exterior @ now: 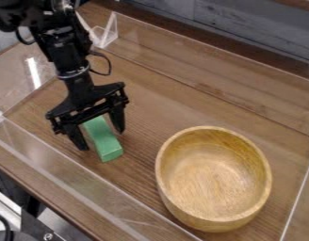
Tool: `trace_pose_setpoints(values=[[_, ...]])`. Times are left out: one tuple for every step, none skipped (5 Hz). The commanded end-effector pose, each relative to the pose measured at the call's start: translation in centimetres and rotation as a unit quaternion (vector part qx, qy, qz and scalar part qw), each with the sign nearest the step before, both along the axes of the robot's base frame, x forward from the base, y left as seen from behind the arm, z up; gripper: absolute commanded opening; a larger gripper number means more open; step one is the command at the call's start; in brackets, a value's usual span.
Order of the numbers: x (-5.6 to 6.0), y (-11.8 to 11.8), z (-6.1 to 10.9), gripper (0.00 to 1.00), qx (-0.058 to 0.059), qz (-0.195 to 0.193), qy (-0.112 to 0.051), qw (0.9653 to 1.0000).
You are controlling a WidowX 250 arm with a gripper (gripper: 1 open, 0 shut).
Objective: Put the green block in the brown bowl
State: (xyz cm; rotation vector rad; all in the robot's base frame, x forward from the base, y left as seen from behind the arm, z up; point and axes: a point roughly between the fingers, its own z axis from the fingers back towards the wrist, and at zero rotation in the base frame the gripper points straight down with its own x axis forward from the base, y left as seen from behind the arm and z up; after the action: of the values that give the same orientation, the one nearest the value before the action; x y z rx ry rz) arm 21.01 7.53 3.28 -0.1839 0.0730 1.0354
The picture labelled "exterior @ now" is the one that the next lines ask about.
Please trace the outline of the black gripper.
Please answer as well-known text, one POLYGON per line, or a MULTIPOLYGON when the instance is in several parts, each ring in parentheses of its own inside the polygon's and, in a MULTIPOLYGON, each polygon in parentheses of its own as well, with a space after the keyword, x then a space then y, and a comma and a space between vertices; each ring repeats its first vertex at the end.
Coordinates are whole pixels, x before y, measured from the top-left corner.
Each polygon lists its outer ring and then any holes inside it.
POLYGON ((80 151, 89 147, 78 125, 108 113, 116 131, 125 130, 124 109, 129 103, 124 92, 125 83, 96 86, 89 72, 60 72, 57 78, 65 83, 68 96, 46 113, 56 134, 64 134, 80 151))

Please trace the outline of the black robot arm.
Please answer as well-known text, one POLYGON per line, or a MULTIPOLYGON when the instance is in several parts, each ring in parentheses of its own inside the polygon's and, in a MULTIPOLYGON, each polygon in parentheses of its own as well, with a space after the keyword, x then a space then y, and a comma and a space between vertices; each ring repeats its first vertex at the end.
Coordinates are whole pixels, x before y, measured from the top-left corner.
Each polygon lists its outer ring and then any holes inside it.
POLYGON ((124 109, 129 103, 125 83, 97 86, 86 59, 96 55, 92 40, 76 13, 73 0, 0 0, 0 30, 17 33, 26 27, 68 89, 61 103, 46 112, 53 131, 77 148, 89 149, 78 126, 107 114, 119 132, 125 129, 124 109))

